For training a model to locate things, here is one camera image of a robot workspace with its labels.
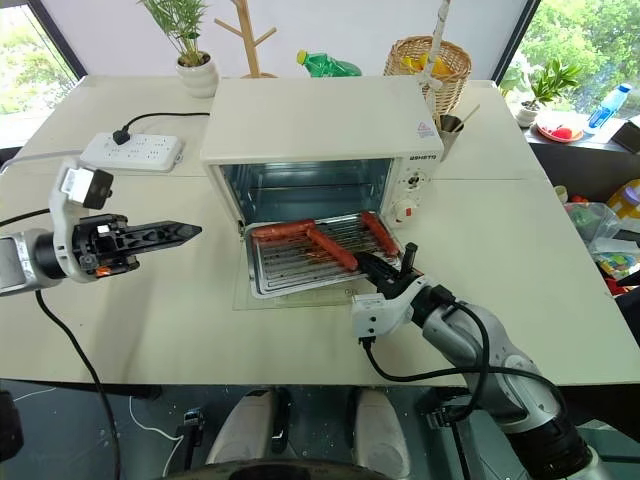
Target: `outlet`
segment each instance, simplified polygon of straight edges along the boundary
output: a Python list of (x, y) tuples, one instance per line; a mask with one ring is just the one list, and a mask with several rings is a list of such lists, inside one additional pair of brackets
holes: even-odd
[(167, 135), (131, 134), (117, 145), (111, 133), (97, 134), (80, 158), (98, 168), (169, 172), (182, 157), (182, 142)]

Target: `brand label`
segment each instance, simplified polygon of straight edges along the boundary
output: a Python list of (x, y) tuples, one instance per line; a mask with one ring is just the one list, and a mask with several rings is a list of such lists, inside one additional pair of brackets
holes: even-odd
[(409, 160), (435, 160), (436, 155), (411, 155)]

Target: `plastic bottle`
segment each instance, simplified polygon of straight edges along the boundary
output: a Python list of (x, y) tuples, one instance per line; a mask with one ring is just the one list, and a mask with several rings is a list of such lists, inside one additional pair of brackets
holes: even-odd
[(312, 77), (359, 77), (362, 72), (349, 62), (342, 62), (326, 53), (307, 53), (300, 50), (296, 61), (303, 65)]
[(607, 205), (616, 212), (623, 229), (640, 233), (640, 180), (631, 180), (623, 185)]
[(611, 90), (607, 96), (604, 97), (604, 100), (600, 102), (596, 111), (589, 117), (587, 127), (584, 131), (587, 133), (596, 133), (598, 129), (620, 109), (630, 91), (631, 85), (627, 83), (618, 85)]

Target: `windowsill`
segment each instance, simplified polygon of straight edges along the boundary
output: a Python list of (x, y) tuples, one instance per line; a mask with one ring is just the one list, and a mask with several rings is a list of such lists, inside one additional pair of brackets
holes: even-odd
[[(554, 121), (557, 117), (558, 125), (562, 124), (564, 119), (573, 120), (572, 124), (575, 124), (577, 118), (583, 118), (584, 124), (587, 121), (587, 115), (578, 115), (572, 112), (545, 112), (545, 115), (553, 115)], [(529, 143), (544, 143), (547, 145), (565, 145), (567, 147), (580, 147), (580, 148), (591, 148), (594, 150), (609, 150), (612, 152), (625, 152), (631, 153), (629, 150), (624, 148), (621, 145), (618, 145), (614, 141), (611, 140), (611, 137), (618, 131), (618, 129), (624, 124), (625, 120), (620, 118), (612, 118), (610, 119), (604, 127), (595, 135), (590, 135), (585, 133), (580, 140), (576, 140), (571, 143), (560, 143), (554, 142), (553, 140), (549, 140), (544, 137), (537, 129), (536, 124), (534, 123), (529, 128), (523, 128), (523, 133), (527, 142)]]

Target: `potted plant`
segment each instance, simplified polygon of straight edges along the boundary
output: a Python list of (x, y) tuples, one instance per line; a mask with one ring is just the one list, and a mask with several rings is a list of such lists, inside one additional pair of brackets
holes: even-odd
[(211, 55), (198, 48), (204, 0), (140, 0), (178, 51), (176, 70), (194, 97), (212, 97), (218, 87), (218, 71)]
[(558, 59), (548, 62), (538, 78), (531, 83), (533, 100), (521, 103), (522, 107), (516, 115), (518, 125), (529, 127), (536, 120), (541, 104), (546, 105), (562, 96), (567, 88), (576, 87), (576, 77), (580, 70), (577, 65), (563, 65)]

